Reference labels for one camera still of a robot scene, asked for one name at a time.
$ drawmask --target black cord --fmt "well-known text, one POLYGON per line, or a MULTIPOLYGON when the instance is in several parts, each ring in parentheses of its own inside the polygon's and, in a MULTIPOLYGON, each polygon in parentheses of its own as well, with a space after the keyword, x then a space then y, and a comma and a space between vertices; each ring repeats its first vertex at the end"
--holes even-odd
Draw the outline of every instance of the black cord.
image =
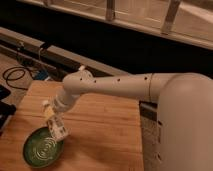
POLYGON ((20 90, 28 90, 28 88, 13 86, 9 83, 10 81, 17 81, 17 80, 23 78, 25 76, 26 72, 28 72, 30 77, 33 78, 31 70, 26 67, 11 67, 3 72, 2 77, 6 81, 6 84, 9 87, 15 88, 15 89, 20 89, 20 90), (16 78, 11 78, 11 75, 13 75, 15 72, 22 72, 22 74, 16 78))

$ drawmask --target screw hole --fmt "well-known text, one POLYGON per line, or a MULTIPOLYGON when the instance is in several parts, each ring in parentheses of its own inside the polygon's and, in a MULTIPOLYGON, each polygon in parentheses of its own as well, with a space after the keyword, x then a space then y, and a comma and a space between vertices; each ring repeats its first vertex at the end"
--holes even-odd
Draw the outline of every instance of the screw hole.
POLYGON ((161 122, 161 121, 158 121, 158 124, 159 124, 160 126, 163 126, 163 124, 162 124, 162 122, 161 122))
POLYGON ((160 156, 160 154, 158 154, 158 160, 160 161, 160 162, 162 162, 162 158, 161 158, 161 156, 160 156))

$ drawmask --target green bowl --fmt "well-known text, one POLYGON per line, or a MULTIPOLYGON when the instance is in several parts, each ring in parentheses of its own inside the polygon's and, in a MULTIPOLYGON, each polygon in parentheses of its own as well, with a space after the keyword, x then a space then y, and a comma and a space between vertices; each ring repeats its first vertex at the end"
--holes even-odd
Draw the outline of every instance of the green bowl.
POLYGON ((48 127, 39 128, 27 138, 24 144, 24 160, 33 168, 49 166, 58 159, 63 144, 63 141, 54 141, 48 127))

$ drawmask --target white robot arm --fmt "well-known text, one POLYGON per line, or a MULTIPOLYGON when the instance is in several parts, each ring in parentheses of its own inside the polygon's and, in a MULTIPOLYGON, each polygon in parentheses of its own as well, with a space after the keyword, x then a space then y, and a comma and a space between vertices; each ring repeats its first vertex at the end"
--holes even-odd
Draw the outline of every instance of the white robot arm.
POLYGON ((93 92, 157 103, 162 88, 178 74, 138 74, 93 77, 87 70, 67 75, 54 99, 58 112, 70 109, 81 94, 93 92))
POLYGON ((96 92, 158 104, 158 171, 213 170, 213 81, 195 73, 94 78, 67 75, 53 100, 67 111, 84 93, 96 92))

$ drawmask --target wooden countertop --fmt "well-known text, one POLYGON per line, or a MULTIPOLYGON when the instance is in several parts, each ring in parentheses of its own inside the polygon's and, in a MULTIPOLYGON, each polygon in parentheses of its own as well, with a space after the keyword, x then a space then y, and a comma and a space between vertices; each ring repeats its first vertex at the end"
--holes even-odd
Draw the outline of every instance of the wooden countertop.
POLYGON ((32 169, 22 157, 31 132, 45 125, 42 100, 54 97, 61 84, 34 81, 0 137, 0 171, 143 171, 138 102, 85 94, 63 115, 70 135, 59 159, 32 169))

